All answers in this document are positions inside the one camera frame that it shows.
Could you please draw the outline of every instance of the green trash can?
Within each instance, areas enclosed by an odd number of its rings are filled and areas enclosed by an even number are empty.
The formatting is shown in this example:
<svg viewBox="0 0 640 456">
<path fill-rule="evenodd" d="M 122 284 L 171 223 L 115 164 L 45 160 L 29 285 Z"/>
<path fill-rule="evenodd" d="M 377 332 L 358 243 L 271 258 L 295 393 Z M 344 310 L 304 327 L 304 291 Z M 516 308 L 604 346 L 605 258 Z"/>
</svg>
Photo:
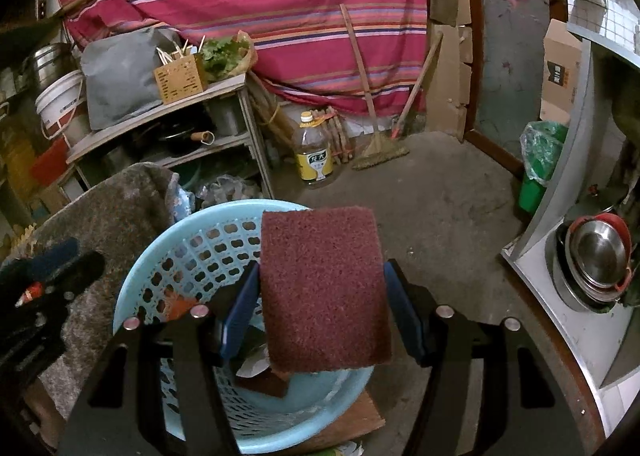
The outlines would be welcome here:
<svg viewBox="0 0 640 456">
<path fill-rule="evenodd" d="M 555 121 L 527 123 L 520 136 L 525 175 L 520 189 L 518 206 L 534 214 L 545 195 L 562 152 L 568 128 Z"/>
</svg>

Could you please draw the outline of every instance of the laundry basket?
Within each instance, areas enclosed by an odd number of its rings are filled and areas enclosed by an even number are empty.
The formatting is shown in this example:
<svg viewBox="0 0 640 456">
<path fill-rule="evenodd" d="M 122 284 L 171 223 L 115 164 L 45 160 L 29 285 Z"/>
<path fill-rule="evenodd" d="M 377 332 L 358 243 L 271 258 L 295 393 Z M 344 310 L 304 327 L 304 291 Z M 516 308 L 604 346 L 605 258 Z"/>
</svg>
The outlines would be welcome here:
<svg viewBox="0 0 640 456">
<path fill-rule="evenodd" d="M 164 320 L 164 290 L 206 302 L 239 279 L 250 259 L 260 258 L 264 211 L 306 207 L 276 200 L 233 201 L 209 207 L 176 223 L 142 253 L 124 281 L 113 331 L 132 316 L 145 323 Z M 264 328 L 260 301 L 252 322 Z M 333 422 L 357 399 L 373 368 L 294 373 L 284 398 L 235 388 L 228 367 L 213 368 L 226 415 L 243 454 L 263 454 L 299 444 Z M 170 361 L 161 360 L 163 411 L 167 431 L 184 439 Z"/>
</svg>

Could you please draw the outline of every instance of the green leafy vegetable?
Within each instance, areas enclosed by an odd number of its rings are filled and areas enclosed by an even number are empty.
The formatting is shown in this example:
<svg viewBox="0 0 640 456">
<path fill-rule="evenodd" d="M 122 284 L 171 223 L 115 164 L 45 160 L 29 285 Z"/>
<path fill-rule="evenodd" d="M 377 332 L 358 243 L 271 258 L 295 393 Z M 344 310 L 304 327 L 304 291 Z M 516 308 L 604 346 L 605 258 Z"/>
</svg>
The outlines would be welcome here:
<svg viewBox="0 0 640 456">
<path fill-rule="evenodd" d="M 204 68 L 214 80 L 228 75 L 249 50 L 248 42 L 238 42 L 231 37 L 207 39 L 202 45 Z"/>
</svg>

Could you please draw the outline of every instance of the gray fabric cover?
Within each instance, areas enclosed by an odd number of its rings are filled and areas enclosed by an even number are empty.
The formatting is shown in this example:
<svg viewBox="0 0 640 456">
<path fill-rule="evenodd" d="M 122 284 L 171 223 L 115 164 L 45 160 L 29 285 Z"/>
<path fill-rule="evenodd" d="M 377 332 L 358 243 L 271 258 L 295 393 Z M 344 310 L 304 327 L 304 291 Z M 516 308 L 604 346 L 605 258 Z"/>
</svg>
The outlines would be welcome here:
<svg viewBox="0 0 640 456">
<path fill-rule="evenodd" d="M 68 418 L 85 379 L 111 339 L 120 287 L 145 248 L 174 223 L 177 174 L 138 163 L 103 181 L 37 229 L 37 253 L 75 237 L 80 251 L 104 255 L 103 276 L 69 306 L 62 329 L 66 352 L 40 375 L 63 417 Z"/>
<path fill-rule="evenodd" d="M 142 28 L 91 42 L 80 59 L 92 131 L 140 115 L 162 102 L 154 69 L 162 66 L 156 47 L 175 50 L 177 33 Z"/>
</svg>

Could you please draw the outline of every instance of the brown wooden door frame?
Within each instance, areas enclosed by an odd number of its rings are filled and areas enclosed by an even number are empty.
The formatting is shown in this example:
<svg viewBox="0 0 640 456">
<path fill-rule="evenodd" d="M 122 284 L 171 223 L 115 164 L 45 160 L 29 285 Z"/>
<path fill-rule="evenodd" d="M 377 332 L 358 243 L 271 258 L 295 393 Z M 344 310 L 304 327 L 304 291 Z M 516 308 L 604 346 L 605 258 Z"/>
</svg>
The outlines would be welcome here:
<svg viewBox="0 0 640 456">
<path fill-rule="evenodd" d="M 471 90 L 469 104 L 466 109 L 465 139 L 478 147 L 479 150 L 496 160 L 500 165 L 513 173 L 517 178 L 522 178 L 524 166 L 522 160 L 507 152 L 481 134 L 476 126 L 476 112 L 478 110 L 478 97 L 482 83 L 482 65 L 484 63 L 484 10 L 483 0 L 469 0 L 471 9 L 471 32 L 473 40 L 474 61 L 471 64 Z M 550 18 L 566 22 L 568 19 L 566 2 L 554 2 L 549 5 Z"/>
</svg>

